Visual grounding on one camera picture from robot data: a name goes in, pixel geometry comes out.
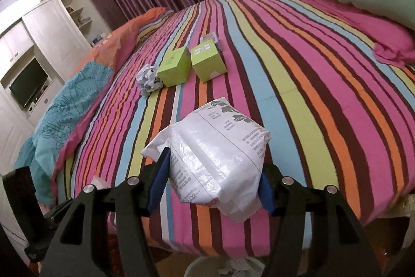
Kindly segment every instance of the plastic bag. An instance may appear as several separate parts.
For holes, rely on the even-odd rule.
[[[270,139],[223,97],[166,127],[141,154],[157,161],[170,147],[170,183],[180,201],[216,207],[243,222],[261,206],[258,185]]]
[[[158,66],[146,64],[138,71],[136,80],[141,90],[141,95],[147,96],[151,92],[163,87],[163,83],[157,75]]]

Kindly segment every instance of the pink stripe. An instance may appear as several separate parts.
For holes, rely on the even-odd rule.
[[[130,54],[133,52],[132,49],[136,45],[136,37],[137,34],[132,32],[130,36],[125,39],[124,44],[121,48],[117,51],[117,62],[123,64],[127,61]],[[91,122],[92,118],[95,116],[95,110],[99,107],[100,102],[102,101],[103,97],[111,87],[111,84],[114,80],[115,74],[119,71],[118,68],[113,70],[111,77],[109,78],[107,84],[101,90],[99,95],[96,97],[94,103],[89,108],[88,112],[82,117],[80,122],[77,124],[76,128],[71,132],[71,135],[65,145],[59,152],[59,157],[56,162],[55,170],[53,171],[53,175],[51,177],[51,190],[53,196],[57,196],[58,186],[56,183],[57,174],[63,169],[65,161],[74,153],[76,147],[81,142],[82,137],[84,136],[85,132],[88,129],[89,123]]]
[[[131,92],[128,94],[128,100],[126,100],[122,106],[119,107],[120,118],[116,124],[113,134],[111,135],[111,141],[109,142],[108,149],[105,150],[110,156],[105,158],[105,162],[102,165],[101,170],[101,177],[106,180],[110,177],[111,180],[109,180],[109,182],[112,182],[114,179],[114,169],[122,151],[121,143],[125,132],[128,129],[130,117],[134,113],[134,107],[136,99],[139,97],[139,93],[140,90],[138,89],[138,86],[134,84]]]
[[[196,27],[193,31],[192,37],[190,38],[188,48],[191,50],[193,47],[199,44],[200,33],[203,27],[203,19],[206,16],[206,6],[202,2],[199,4],[200,17],[196,23]],[[187,82],[183,85],[182,89],[182,106],[180,108],[179,119],[182,120],[187,114],[195,109],[195,88],[196,88],[196,73],[192,69],[189,74]]]
[[[306,16],[296,12],[288,5],[285,5],[281,2],[280,6],[281,8],[285,9],[287,13],[293,15],[287,16],[287,18],[291,19],[299,26],[306,27],[308,31],[314,33],[318,38],[326,42],[329,46],[332,46],[336,52],[346,61],[346,63],[352,66],[356,74],[358,74],[358,76],[360,76],[362,80],[369,86],[376,98],[386,109],[388,116],[391,118],[391,121],[397,130],[404,148],[408,176],[410,178],[414,177],[415,149],[413,143],[413,132],[415,131],[415,120],[412,118],[407,106],[402,102],[402,99],[399,98],[396,91],[391,88],[389,84],[387,84],[383,77],[379,76],[379,71],[374,69],[373,66],[367,62],[366,58],[364,58],[359,51],[357,51],[351,44],[349,44],[347,40],[343,39],[341,36],[336,35],[331,30],[326,29],[322,25],[318,25],[314,21],[308,19]],[[299,19],[297,19],[298,17],[300,17],[307,24],[302,23]],[[347,49],[340,45],[338,41],[341,42],[343,46],[347,46]],[[357,62],[356,59],[358,59],[361,63],[366,61],[366,64],[368,64],[365,65],[366,69],[359,62]],[[393,94],[395,100],[392,101],[387,94],[390,96]],[[408,182],[407,187],[404,189],[404,191],[410,191],[412,187],[413,186],[410,184],[410,182]]]
[[[131,38],[134,39],[134,41],[131,41],[131,43],[133,43],[135,45],[136,44],[136,36],[131,37]],[[129,40],[124,41],[123,42],[123,47],[117,52],[117,60],[115,61],[115,72],[112,75],[112,79],[114,79],[115,73],[122,67],[122,65],[125,63],[126,59],[129,57],[129,55],[125,55],[125,57],[126,57],[125,60],[124,59],[123,59],[123,61],[120,60],[124,56],[124,54],[123,54],[124,50],[125,50],[124,46],[125,46],[126,43],[129,43]],[[103,96],[105,95],[106,92],[107,92],[107,90],[102,91]],[[75,174],[75,193],[77,193],[77,187],[82,182],[82,177],[83,177],[83,172],[84,172],[83,164],[85,164],[84,161],[83,161],[83,158],[84,158],[83,154],[79,155],[79,157],[80,157],[79,162],[80,163],[78,162],[78,167],[77,167],[77,171],[76,171],[76,174]]]
[[[389,156],[378,131],[356,94],[315,48],[251,0],[244,1],[256,11],[268,27],[278,32],[281,38],[287,40],[303,56],[338,101],[365,152],[375,206],[386,207],[394,194]]]
[[[293,14],[293,12],[295,12],[286,5],[281,5],[281,7],[284,8],[288,13]],[[397,98],[397,101],[395,102],[391,100],[391,98],[387,95],[386,90],[383,87],[381,87],[378,82],[376,82],[376,80],[381,78],[379,77],[379,73],[376,72],[375,74],[372,74],[368,72],[368,70],[365,69],[359,62],[357,62],[356,57],[362,57],[362,54],[356,51],[356,49],[354,49],[350,44],[348,44],[348,50],[346,50],[343,46],[346,45],[347,42],[341,41],[339,39],[339,36],[336,36],[332,31],[330,31],[329,29],[325,29],[323,27],[320,27],[320,30],[318,30],[315,28],[315,22],[309,20],[305,16],[301,16],[297,12],[295,12],[295,14],[297,14],[295,18],[300,16],[302,20],[305,21],[307,24],[302,23],[298,19],[293,19],[294,16],[287,16],[287,18],[290,18],[297,25],[302,25],[303,27],[306,27],[309,32],[315,34],[318,38],[320,38],[329,46],[334,48],[336,52],[346,61],[346,63],[352,66],[356,74],[362,78],[364,83],[368,85],[368,87],[374,93],[376,98],[381,102],[382,106],[386,109],[387,114],[391,118],[393,125],[395,126],[398,135],[402,141],[403,148],[405,150],[406,161],[408,164],[409,175],[410,177],[412,177],[415,174],[415,150],[413,145],[413,136],[410,130],[415,131],[415,120],[411,118],[403,118],[404,113],[407,113],[408,115],[410,113],[407,107],[402,103],[402,100],[399,98]],[[333,36],[337,40],[341,41],[343,46],[340,45],[335,39],[331,39],[331,37]],[[390,88],[390,91],[393,91],[393,93],[396,94],[396,92],[392,88]],[[398,105],[400,105],[403,108],[403,112],[396,107]]]
[[[133,67],[131,67],[129,69],[129,72],[131,72],[132,76],[134,76],[134,73],[136,73],[136,72],[134,72],[134,64],[131,63],[131,65]],[[119,106],[122,103],[122,97],[125,95],[125,93],[127,91],[127,88],[130,85],[130,83],[131,83],[131,78],[132,78],[131,75],[127,79],[124,78],[124,80],[126,80],[125,83],[124,83],[124,85],[121,88],[120,87],[115,87],[114,88],[114,92],[115,93],[118,92],[118,90],[120,92],[117,95],[117,97],[115,97],[112,101],[107,101],[108,108],[104,111],[105,112],[105,115],[103,115],[103,114],[101,115],[102,122],[104,121],[104,119],[106,119],[107,122],[105,123],[104,126],[99,126],[98,125],[98,128],[97,128],[97,130],[98,129],[101,129],[101,135],[98,138],[98,142],[96,144],[95,151],[94,151],[94,153],[92,155],[92,162],[95,163],[95,164],[97,164],[97,166],[100,164],[99,163],[99,159],[102,156],[102,153],[103,152],[108,152],[108,150],[109,150],[109,149],[105,149],[104,148],[105,142],[107,142],[107,139],[109,137],[111,138],[114,135],[117,135],[116,134],[117,131],[119,131],[119,129],[122,126],[121,123],[120,123],[120,120],[118,120],[117,123],[116,123],[116,125],[115,125],[116,126],[115,131],[110,134],[112,125],[113,125],[113,123],[114,123],[114,121],[116,119],[116,113],[120,109]]]
[[[235,223],[223,214],[220,215],[220,219],[222,223],[222,245],[226,253],[230,257],[248,256],[245,249],[244,224]]]
[[[174,224],[174,244],[181,246],[181,250],[194,255],[200,252],[193,245],[192,217],[190,215],[190,204],[180,203],[174,190],[171,190],[171,205]]]
[[[136,37],[134,36],[130,36],[128,39],[130,42],[129,44],[133,44],[133,42],[136,41]],[[108,83],[106,84],[105,88],[101,91],[100,95],[97,97],[97,99],[95,100],[93,106],[90,108],[90,110],[88,111],[88,113],[82,118],[81,122],[78,123],[78,125],[76,126],[75,130],[72,132],[70,139],[68,140],[68,142],[66,143],[65,147],[61,150],[61,153],[59,154],[59,158],[63,158],[65,156],[65,154],[69,151],[69,149],[71,147],[74,147],[72,153],[75,151],[75,143],[76,146],[79,144],[79,142],[82,140],[81,136],[79,135],[79,130],[82,130],[82,134],[85,134],[85,132],[88,130],[88,126],[89,123],[91,122],[91,120],[93,119],[93,117],[95,116],[95,110],[99,107],[102,99],[105,97],[106,93],[109,91],[113,79],[115,78],[115,73],[118,70],[115,70],[110,78],[110,80],[108,81]],[[83,176],[84,176],[84,171],[86,169],[86,162],[84,160],[84,157],[82,157],[80,159],[80,161],[82,161],[81,164],[83,164],[83,166],[81,166],[81,171],[77,171],[77,173],[80,173],[80,175],[76,178],[76,185],[78,187],[78,192],[82,189],[82,187],[84,186],[84,182],[83,182]],[[91,168],[89,170],[88,173],[95,172],[96,169],[96,163],[91,164]]]
[[[370,36],[376,43],[373,53],[377,61],[403,68],[415,62],[415,40],[403,25],[377,17],[336,0],[305,0],[306,3],[334,14]]]
[[[131,65],[129,68],[133,67],[133,71],[129,76],[129,81],[126,84],[127,85],[131,82],[135,81],[135,75],[137,72],[141,69],[141,67],[145,64],[153,64],[155,58],[157,58],[158,52],[163,48],[167,40],[172,35],[172,32],[176,29],[178,22],[181,20],[182,16],[174,15],[172,16],[165,24],[165,27],[163,26],[162,31],[156,31],[153,35],[150,36],[149,40],[146,42],[146,44],[142,47],[139,54],[137,55],[137,58],[135,60],[131,60]],[[118,123],[119,126],[122,126],[121,130],[119,132],[115,132],[112,136],[113,142],[114,142],[114,157],[106,159],[106,171],[105,175],[108,178],[111,178],[108,180],[109,182],[114,183],[117,169],[118,169],[118,161],[115,161],[119,157],[120,152],[122,152],[122,143],[123,143],[123,136],[125,132],[127,131],[129,127],[129,121],[131,119],[131,116],[135,113],[135,103],[140,98],[140,91],[138,89],[138,86],[134,83],[132,92],[129,94],[127,100],[123,104],[122,107],[122,114],[123,114],[123,122]]]
[[[220,6],[218,2],[215,2],[215,8],[216,8],[215,15],[217,15],[217,18],[218,18],[218,25],[216,28],[216,32],[218,35],[219,44],[222,48],[222,55],[223,55],[223,58],[225,59],[226,68],[228,70],[228,79],[229,79],[229,85],[232,91],[233,106],[241,113],[250,117],[250,110],[246,102],[246,97],[244,95],[244,89],[242,87],[242,82],[239,77],[239,72],[238,72],[236,62],[235,62],[235,58],[232,54],[232,51],[229,47],[228,41],[225,36],[225,27],[224,27],[225,23],[224,23],[224,18],[222,14],[222,7]],[[219,88],[217,89],[215,86],[213,87],[213,94],[215,98],[225,96],[226,99],[228,99],[225,82],[223,82],[223,86],[224,88],[220,88],[220,90]]]
[[[189,50],[198,45],[198,39],[200,37],[200,31],[202,28],[202,18],[206,13],[206,8],[203,3],[199,5],[200,11],[202,11],[199,20],[196,22],[196,27],[190,37],[188,48]],[[196,87],[196,73],[192,69],[190,71],[187,82],[182,87],[182,102],[180,107],[179,119],[182,120],[188,113],[194,110],[195,105],[195,87]],[[172,190],[171,193],[171,209],[173,211],[174,222],[174,240],[181,244],[187,252],[200,255],[200,252],[193,245],[193,231],[198,229],[192,228],[192,218],[190,215],[190,204],[180,203],[178,197]]]
[[[210,21],[210,32],[215,32],[217,34],[219,44],[222,48],[223,58],[225,58],[225,55],[227,54],[226,50],[230,52],[230,49],[227,45],[224,44],[226,42],[226,39],[225,39],[225,35],[223,34],[223,27],[221,26],[220,23],[219,25],[217,24],[217,20],[218,19],[221,20],[222,15],[218,14],[217,12],[217,2],[212,1],[210,5],[211,5],[211,10],[212,10],[212,17]],[[225,60],[225,64],[226,64],[228,73],[231,72],[232,70],[230,70],[227,60]],[[218,76],[212,80],[212,89],[213,89],[213,99],[225,97],[227,100],[229,100],[224,75]]]
[[[251,245],[255,256],[267,256],[269,247],[269,216],[264,209],[259,209],[250,218],[251,221]]]
[[[248,108],[248,104],[246,102],[246,97],[244,95],[244,89],[242,87],[241,79],[239,77],[239,72],[237,69],[237,65],[235,62],[235,58],[231,52],[229,47],[228,41],[225,36],[224,30],[224,18],[222,14],[222,8],[220,5],[215,2],[215,16],[218,18],[218,25],[215,28],[215,31],[218,35],[218,40],[220,46],[222,48],[223,58],[225,59],[226,67],[228,70],[228,79],[230,88],[232,91],[232,99],[234,107],[240,111],[241,113],[245,114],[246,116],[250,116],[250,110]],[[225,77],[217,77],[213,79],[213,96],[214,98],[226,97],[227,90],[225,85]],[[254,253],[258,256],[258,253],[263,253],[264,255],[269,254],[269,222],[268,222],[268,214],[267,212],[258,211],[255,215],[251,217],[251,230],[253,231],[251,236],[251,245]],[[226,222],[222,223],[222,233],[229,233],[229,232],[236,232],[239,233],[234,236],[234,240],[236,239],[243,239],[245,242],[245,231],[244,227],[236,227],[235,223],[233,222]],[[228,243],[226,247],[238,247],[235,243]]]
[[[174,18],[170,18],[170,20],[167,20],[166,27],[165,27],[166,30],[167,29],[171,29],[171,31],[174,30],[175,27],[177,26],[177,23],[178,23],[177,18],[179,18],[179,17],[180,16],[176,16],[176,20],[174,20]],[[113,86],[113,89],[112,89],[111,93],[109,93],[109,95],[106,99],[104,107],[102,108],[101,113],[100,113],[100,120],[104,117],[104,113],[105,113],[105,115],[113,114],[113,112],[108,113],[107,111],[109,110],[109,107],[110,107],[111,103],[114,100],[115,93],[117,92],[116,89],[121,85],[123,80],[125,80],[125,77],[128,74],[128,72],[130,72],[131,68],[136,68],[136,70],[138,71],[138,69],[140,69],[142,67],[142,65],[144,64],[146,57],[151,56],[152,54],[154,54],[154,51],[158,51],[159,50],[158,47],[161,48],[161,45],[164,44],[165,41],[169,37],[169,35],[167,35],[166,38],[165,37],[160,38],[159,36],[160,36],[159,31],[156,31],[153,35],[151,35],[150,38],[148,39],[148,41],[144,44],[144,46],[142,46],[141,50],[130,60],[129,65],[124,69],[123,74],[118,78],[117,83],[115,84],[115,86]],[[127,88],[128,83],[129,82],[126,82],[124,84],[125,89]],[[132,112],[131,110],[128,111],[128,114],[130,114],[130,115],[133,114],[133,113],[134,112]],[[107,127],[106,127],[107,131],[109,129],[110,123],[111,123],[111,117],[109,117],[108,122],[107,122]],[[86,166],[86,158],[87,158],[88,154],[90,154],[90,152],[91,152],[91,147],[93,145],[93,141],[97,137],[99,128],[100,128],[99,124],[94,124],[93,129],[91,130],[91,133],[89,135],[89,138],[86,141],[86,145],[84,147],[84,151],[82,152],[81,159],[80,159],[81,166],[78,166],[78,170],[77,170],[77,182],[79,182],[82,179],[83,175],[84,175],[85,166]],[[121,145],[118,145],[118,148],[119,148],[118,151],[122,151]],[[95,158],[98,157],[99,154],[100,154],[100,151],[95,151],[95,154],[94,154]],[[103,168],[105,168],[105,171],[101,176],[104,177],[104,174],[105,174],[105,179],[108,180],[108,182],[112,182],[114,180],[114,171],[117,167],[117,163],[116,163],[116,161],[110,161],[110,164],[108,166],[107,163],[108,163],[109,160],[110,159],[105,160],[105,163],[103,164]],[[89,177],[90,180],[92,180],[92,177],[93,177],[93,175],[91,177],[91,173],[95,173],[95,171],[92,171],[92,168],[90,169],[90,171],[88,173],[88,177]]]

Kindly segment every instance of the white cabinet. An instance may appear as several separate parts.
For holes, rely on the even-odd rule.
[[[49,0],[23,16],[34,42],[57,74],[67,81],[91,50],[61,0]]]
[[[15,59],[13,58],[13,54],[7,45],[5,37],[0,38],[0,78],[7,73],[7,71],[12,67],[14,64]]]
[[[30,39],[21,21],[12,27],[3,38],[15,60],[33,46],[32,39]]]
[[[46,112],[48,107],[51,105],[53,99],[56,97],[58,92],[61,90],[62,84],[59,80],[55,79],[49,85],[49,87],[42,93],[42,96],[37,101],[35,107],[30,112],[29,122],[36,126],[40,118]]]
[[[9,103],[11,97],[0,87],[0,174],[13,169],[20,147],[34,131],[27,120]]]

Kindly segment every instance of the bed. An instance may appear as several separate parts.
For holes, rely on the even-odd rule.
[[[303,185],[339,187],[364,225],[414,187],[415,70],[378,62],[373,37],[302,0],[206,0],[157,11],[113,46],[122,58],[109,63],[95,52],[85,60],[111,70],[57,155],[51,176],[60,201],[94,177],[116,186],[138,175],[151,163],[140,151],[160,130],[219,97],[272,133],[266,162]],[[202,83],[192,70],[185,84],[140,95],[143,65],[213,31],[227,74]],[[108,41],[100,45],[106,57]],[[150,245],[231,257],[268,255],[279,228],[262,209],[239,224],[181,204],[170,186],[143,224]],[[311,236],[308,215],[304,248]]]

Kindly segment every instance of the green box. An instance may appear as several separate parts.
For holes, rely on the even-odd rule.
[[[227,72],[213,40],[207,40],[192,48],[191,57],[192,67],[202,83]]]
[[[166,52],[157,74],[164,86],[176,86],[187,81],[192,62],[186,46]]]

